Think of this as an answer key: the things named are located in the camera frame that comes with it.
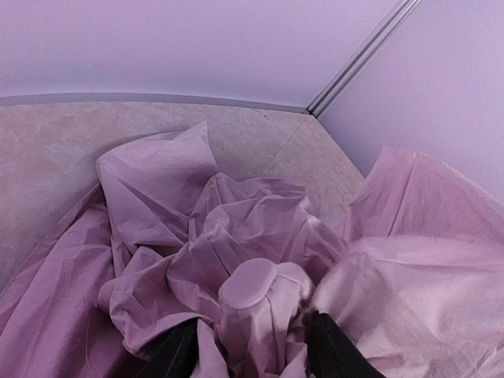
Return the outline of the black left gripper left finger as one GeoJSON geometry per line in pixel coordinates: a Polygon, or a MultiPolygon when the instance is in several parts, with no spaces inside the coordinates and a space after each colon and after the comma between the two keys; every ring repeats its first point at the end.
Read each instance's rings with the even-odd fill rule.
{"type": "Polygon", "coordinates": [[[184,321],[150,341],[135,377],[190,377],[198,362],[198,318],[184,321]]]}

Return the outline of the pink and black umbrella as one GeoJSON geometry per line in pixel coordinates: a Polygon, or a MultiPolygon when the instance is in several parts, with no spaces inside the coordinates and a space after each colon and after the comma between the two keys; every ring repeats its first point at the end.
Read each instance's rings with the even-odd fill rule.
{"type": "Polygon", "coordinates": [[[135,377],[198,318],[190,377],[315,377],[327,313],[374,377],[503,374],[503,206],[449,165],[385,149],[340,232],[304,188],[219,171],[207,126],[137,139],[1,296],[4,377],[135,377]]]}

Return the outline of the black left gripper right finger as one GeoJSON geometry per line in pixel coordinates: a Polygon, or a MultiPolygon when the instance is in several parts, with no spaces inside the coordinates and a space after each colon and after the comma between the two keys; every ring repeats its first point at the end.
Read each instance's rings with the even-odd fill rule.
{"type": "Polygon", "coordinates": [[[306,325],[310,372],[315,377],[374,377],[374,367],[327,313],[314,310],[306,325]]]}

